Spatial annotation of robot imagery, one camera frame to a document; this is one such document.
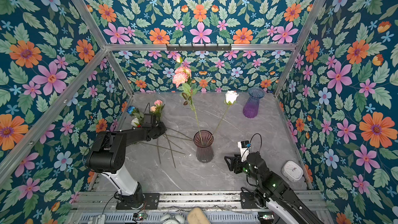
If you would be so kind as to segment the smoky brown ribbed glass vase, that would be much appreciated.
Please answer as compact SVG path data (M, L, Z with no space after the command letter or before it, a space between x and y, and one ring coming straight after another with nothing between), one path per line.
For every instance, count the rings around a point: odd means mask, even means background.
M197 147L196 157L201 163L209 163L214 158L214 151L212 148L214 136L207 130L198 131L194 138L194 144Z

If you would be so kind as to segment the pink peony flower stem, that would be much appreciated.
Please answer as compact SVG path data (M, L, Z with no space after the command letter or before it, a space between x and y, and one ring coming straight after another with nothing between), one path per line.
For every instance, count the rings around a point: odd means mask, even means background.
M204 142L199 125L198 114L194 104L194 96L198 93L198 86L192 77L192 70L184 65L181 65L179 68L175 69L175 75L173 76L172 82L177 89L181 88L181 96L184 99L183 104L190 106L191 110L194 112L199 132L200 144L203 145Z

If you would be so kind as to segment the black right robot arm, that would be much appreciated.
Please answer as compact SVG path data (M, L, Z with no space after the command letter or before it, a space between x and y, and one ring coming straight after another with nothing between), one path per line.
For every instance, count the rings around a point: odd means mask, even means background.
M225 156L231 172L244 173L255 180L254 190L241 188L243 209L269 209L286 224L321 224L322 221L294 193L289 184L271 171L259 152L252 152L242 162L240 155Z

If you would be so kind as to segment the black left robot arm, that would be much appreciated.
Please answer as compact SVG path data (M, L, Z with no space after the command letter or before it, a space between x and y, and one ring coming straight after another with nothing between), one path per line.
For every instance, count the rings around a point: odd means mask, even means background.
M85 166L107 178L116 188L117 210L140 209L145 204L141 184L128 172L125 162L127 146L159 138L166 132L164 123L130 130L101 131L90 148Z

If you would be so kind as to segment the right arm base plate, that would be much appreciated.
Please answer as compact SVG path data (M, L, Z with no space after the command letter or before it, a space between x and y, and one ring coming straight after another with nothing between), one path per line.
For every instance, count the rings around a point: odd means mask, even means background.
M250 191L245 187L241 188L240 203L242 209L266 208L265 198L257 191Z

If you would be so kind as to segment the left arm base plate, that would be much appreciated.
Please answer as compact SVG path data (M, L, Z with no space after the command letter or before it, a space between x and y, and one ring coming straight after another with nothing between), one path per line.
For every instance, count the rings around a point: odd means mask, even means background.
M159 193L139 193L131 196L117 197L116 210L154 210L160 202Z

